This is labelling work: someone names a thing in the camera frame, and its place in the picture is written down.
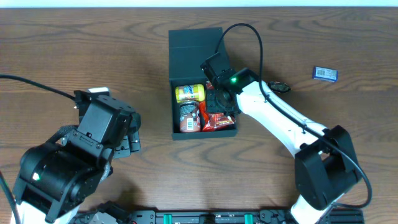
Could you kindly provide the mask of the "red Pringles can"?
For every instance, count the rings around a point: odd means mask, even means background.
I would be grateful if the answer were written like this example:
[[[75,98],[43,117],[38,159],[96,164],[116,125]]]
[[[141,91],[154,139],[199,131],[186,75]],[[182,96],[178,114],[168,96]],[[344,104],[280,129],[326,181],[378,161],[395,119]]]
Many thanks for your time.
[[[180,104],[180,131],[182,133],[196,133],[201,131],[199,102],[186,101]]]

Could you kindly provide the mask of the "small blue barcode box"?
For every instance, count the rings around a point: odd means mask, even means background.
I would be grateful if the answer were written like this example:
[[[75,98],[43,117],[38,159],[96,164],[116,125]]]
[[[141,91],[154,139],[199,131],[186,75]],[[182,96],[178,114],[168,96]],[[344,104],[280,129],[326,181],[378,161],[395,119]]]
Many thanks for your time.
[[[313,68],[312,78],[314,80],[323,80],[335,83],[338,81],[338,71],[331,68],[315,66]]]

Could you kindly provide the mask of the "black gift box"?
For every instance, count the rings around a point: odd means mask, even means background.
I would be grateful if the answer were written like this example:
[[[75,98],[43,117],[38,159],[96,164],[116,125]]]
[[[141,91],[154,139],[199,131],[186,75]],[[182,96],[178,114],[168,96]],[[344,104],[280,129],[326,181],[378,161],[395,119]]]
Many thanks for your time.
[[[180,132],[180,109],[175,97],[175,88],[184,85],[202,84],[208,80],[200,65],[215,53],[223,33],[220,27],[169,31],[169,83],[172,102],[172,139],[227,138],[237,135],[235,124],[219,131]]]

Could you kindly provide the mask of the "small dark snack wrapper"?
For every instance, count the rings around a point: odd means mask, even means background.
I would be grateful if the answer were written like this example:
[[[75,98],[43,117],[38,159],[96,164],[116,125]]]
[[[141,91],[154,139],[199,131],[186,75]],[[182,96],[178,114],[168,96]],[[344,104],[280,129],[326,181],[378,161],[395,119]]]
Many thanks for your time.
[[[282,82],[269,82],[268,87],[277,93],[287,93],[291,90],[291,88],[286,83]]]

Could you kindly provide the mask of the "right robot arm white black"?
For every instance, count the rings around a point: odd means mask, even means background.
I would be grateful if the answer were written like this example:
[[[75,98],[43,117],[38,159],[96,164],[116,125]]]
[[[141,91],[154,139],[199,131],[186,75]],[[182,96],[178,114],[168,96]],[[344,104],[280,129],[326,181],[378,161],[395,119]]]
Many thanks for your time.
[[[294,157],[300,193],[290,214],[296,223],[316,223],[362,178],[351,137],[341,126],[328,129],[280,99],[248,68],[235,71],[219,53],[201,65],[215,89],[209,109],[242,112],[270,131]]]

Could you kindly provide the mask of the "yellow Mentos bottle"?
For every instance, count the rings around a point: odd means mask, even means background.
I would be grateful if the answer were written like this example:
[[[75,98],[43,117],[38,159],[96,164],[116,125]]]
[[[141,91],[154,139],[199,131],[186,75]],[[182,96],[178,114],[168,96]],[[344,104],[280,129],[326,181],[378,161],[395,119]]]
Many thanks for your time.
[[[175,88],[175,97],[177,103],[184,101],[198,101],[205,100],[205,87],[202,84],[183,85]]]

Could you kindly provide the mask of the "red Hello Panda box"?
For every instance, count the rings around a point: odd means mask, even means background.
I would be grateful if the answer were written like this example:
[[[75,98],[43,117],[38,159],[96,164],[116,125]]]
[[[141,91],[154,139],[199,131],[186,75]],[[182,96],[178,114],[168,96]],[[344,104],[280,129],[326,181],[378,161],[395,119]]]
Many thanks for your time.
[[[233,116],[226,116],[223,113],[208,113],[208,116],[209,120],[205,126],[203,125],[203,121],[201,122],[203,126],[202,132],[213,132],[226,129],[236,122]]]

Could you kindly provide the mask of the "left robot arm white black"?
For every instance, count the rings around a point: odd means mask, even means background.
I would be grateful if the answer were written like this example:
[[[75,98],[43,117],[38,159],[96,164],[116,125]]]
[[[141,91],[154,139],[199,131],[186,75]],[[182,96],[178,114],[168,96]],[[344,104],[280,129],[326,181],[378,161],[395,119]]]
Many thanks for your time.
[[[78,125],[28,149],[11,199],[12,223],[73,223],[80,205],[113,172],[114,158],[140,150],[140,114],[106,87],[76,90]]]

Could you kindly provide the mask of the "orange Hacks candy bag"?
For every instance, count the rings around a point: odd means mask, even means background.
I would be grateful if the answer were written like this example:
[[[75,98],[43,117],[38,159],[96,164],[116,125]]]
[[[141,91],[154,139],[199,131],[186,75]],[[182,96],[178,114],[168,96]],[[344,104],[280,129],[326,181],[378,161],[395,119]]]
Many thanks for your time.
[[[208,113],[206,112],[206,102],[205,101],[202,101],[199,104],[199,110],[200,110],[201,117],[203,119],[203,125],[205,126],[209,120]]]

